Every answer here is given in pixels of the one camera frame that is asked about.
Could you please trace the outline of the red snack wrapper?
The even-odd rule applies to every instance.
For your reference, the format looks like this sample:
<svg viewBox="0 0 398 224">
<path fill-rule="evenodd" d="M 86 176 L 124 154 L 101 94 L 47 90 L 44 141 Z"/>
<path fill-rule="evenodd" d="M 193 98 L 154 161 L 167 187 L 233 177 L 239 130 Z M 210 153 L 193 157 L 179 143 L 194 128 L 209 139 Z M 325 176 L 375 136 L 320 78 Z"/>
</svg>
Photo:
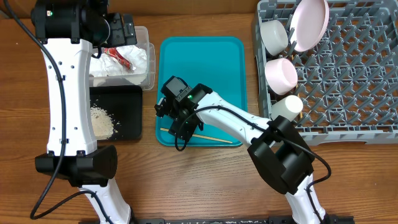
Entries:
<svg viewBox="0 0 398 224">
<path fill-rule="evenodd" d="M 124 58 L 116 48 L 104 48 L 106 55 L 115 58 L 125 69 L 131 70 L 133 68 L 132 63 Z"/>
</svg>

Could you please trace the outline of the white napkin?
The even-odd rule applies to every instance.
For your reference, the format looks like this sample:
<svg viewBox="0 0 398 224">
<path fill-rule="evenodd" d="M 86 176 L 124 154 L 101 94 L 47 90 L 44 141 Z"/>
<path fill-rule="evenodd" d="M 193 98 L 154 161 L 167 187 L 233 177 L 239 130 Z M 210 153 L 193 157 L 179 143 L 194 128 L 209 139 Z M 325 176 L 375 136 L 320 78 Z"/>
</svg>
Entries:
<svg viewBox="0 0 398 224">
<path fill-rule="evenodd" d="M 91 59 L 90 75 L 122 76 L 133 85 L 140 85 L 147 78 L 147 63 L 147 51 L 135 45 L 102 48 L 101 57 Z"/>
</svg>

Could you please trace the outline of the pile of rice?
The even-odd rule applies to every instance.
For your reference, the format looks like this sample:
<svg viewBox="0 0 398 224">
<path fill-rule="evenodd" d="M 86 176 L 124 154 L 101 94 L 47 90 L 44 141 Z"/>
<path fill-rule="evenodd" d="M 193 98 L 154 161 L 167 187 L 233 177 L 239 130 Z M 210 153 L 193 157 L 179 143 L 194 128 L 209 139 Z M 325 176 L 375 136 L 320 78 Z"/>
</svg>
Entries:
<svg viewBox="0 0 398 224">
<path fill-rule="evenodd" d="M 108 140 L 117 134 L 119 121 L 113 118 L 113 114 L 101 108 L 97 103 L 90 106 L 91 122 L 94 135 L 97 140 Z"/>
</svg>

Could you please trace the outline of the white paper cup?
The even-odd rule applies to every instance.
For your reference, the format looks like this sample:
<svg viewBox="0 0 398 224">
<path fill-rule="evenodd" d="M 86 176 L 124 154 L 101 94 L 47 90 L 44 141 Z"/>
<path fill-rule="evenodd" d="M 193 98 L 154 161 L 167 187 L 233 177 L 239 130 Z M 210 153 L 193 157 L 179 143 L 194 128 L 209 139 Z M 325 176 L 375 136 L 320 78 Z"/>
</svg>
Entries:
<svg viewBox="0 0 398 224">
<path fill-rule="evenodd" d="M 302 100 L 295 95 L 289 95 L 271 106 L 271 119 L 283 116 L 293 121 L 303 110 Z"/>
</svg>

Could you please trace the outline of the small pink bowl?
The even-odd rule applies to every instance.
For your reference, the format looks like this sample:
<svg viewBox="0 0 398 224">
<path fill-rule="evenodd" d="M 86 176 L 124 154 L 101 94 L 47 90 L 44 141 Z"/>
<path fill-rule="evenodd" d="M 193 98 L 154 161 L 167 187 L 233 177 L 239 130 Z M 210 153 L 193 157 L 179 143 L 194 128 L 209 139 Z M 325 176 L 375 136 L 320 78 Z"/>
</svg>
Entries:
<svg viewBox="0 0 398 224">
<path fill-rule="evenodd" d="M 298 82 L 297 71 L 293 63 L 286 58 L 270 60 L 265 65 L 265 77 L 271 90 L 284 95 L 296 87 Z"/>
</svg>

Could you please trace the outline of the grey bowl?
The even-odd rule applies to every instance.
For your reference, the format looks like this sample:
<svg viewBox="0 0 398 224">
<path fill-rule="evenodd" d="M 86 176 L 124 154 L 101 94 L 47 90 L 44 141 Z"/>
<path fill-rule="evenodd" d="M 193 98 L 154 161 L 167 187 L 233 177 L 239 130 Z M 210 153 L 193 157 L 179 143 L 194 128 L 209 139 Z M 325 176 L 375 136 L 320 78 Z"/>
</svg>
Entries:
<svg viewBox="0 0 398 224">
<path fill-rule="evenodd" d="M 260 25 L 262 43 L 272 56 L 279 55 L 288 46 L 288 35 L 278 20 L 263 22 Z"/>
</svg>

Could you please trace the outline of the large pink plate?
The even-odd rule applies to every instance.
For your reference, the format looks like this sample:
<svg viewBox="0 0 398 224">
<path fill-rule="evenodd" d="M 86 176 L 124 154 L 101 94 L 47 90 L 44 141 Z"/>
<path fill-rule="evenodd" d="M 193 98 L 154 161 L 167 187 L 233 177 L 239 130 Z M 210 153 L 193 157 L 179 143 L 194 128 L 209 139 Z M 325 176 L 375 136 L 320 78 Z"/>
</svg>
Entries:
<svg viewBox="0 0 398 224">
<path fill-rule="evenodd" d="M 296 42 L 294 50 L 305 52 L 316 46 L 323 37 L 329 20 L 326 0 L 301 0 L 290 23 L 290 43 Z"/>
</svg>

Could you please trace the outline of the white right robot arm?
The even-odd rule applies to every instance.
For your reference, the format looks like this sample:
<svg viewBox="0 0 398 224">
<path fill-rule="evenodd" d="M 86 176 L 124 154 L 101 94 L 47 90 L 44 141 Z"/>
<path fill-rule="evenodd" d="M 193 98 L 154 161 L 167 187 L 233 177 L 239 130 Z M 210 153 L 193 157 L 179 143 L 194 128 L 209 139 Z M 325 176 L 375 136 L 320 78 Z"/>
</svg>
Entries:
<svg viewBox="0 0 398 224">
<path fill-rule="evenodd" d="M 203 84 L 190 87 L 170 77 L 161 88 L 163 98 L 154 106 L 160 118 L 173 123 L 169 133 L 189 142 L 196 129 L 214 126 L 247 146 L 248 154 L 263 181 L 285 195 L 295 223 L 325 223 L 327 213 L 315 193 L 312 163 L 321 157 L 310 150 L 292 122 L 250 114 L 228 103 Z"/>
</svg>

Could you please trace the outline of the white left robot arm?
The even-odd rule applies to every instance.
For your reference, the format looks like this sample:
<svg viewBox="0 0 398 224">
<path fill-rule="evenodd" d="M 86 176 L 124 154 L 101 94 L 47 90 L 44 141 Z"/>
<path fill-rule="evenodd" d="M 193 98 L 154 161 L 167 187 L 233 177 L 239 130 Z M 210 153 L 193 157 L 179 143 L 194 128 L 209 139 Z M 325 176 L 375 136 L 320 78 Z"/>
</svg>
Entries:
<svg viewBox="0 0 398 224">
<path fill-rule="evenodd" d="M 109 13 L 108 5 L 107 1 L 37 1 L 31 12 L 50 102 L 47 150 L 35 158 L 35 168 L 76 187 L 100 223 L 135 223 L 114 178 L 116 148 L 97 144 L 90 115 L 91 60 L 100 57 L 103 47 L 137 42 L 132 17 Z"/>
</svg>

